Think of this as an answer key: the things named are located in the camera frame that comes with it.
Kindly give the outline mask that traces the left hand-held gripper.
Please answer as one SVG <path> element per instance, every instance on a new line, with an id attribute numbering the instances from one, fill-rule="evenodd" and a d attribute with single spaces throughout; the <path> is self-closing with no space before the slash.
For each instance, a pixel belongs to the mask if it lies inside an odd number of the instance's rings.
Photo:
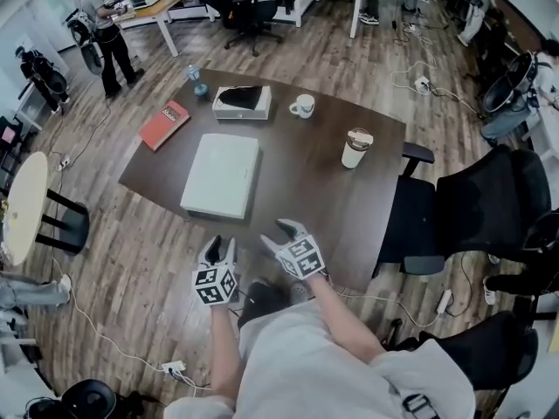
<path id="1" fill-rule="evenodd" d="M 234 276 L 237 265 L 237 241 L 231 237 L 226 253 L 219 260 L 219 235 L 211 238 L 199 251 L 198 270 L 192 274 L 192 286 L 205 306 L 228 304 L 238 282 Z"/>

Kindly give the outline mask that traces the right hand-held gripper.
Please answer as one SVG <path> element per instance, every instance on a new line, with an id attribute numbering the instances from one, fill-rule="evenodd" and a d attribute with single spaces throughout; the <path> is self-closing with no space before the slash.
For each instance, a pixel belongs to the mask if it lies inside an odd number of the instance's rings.
<path id="1" fill-rule="evenodd" d="M 261 235 L 260 239 L 285 272 L 305 280 L 325 271 L 320 248 L 302 223 L 286 218 L 277 219 L 275 223 L 294 242 L 278 244 L 266 235 Z"/>

